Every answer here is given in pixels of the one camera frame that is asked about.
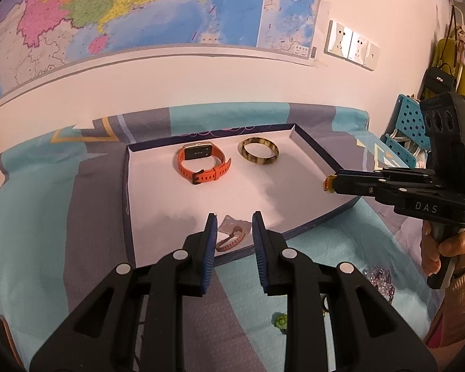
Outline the person's right hand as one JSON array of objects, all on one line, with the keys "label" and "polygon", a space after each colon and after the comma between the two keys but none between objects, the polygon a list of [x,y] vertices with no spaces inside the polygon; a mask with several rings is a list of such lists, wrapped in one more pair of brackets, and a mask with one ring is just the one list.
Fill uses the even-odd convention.
[{"label": "person's right hand", "polygon": [[426,276],[439,272],[441,256],[457,259],[454,269],[456,275],[465,271],[465,230],[439,244],[433,239],[432,224],[429,221],[423,221],[420,248],[422,268]]}]

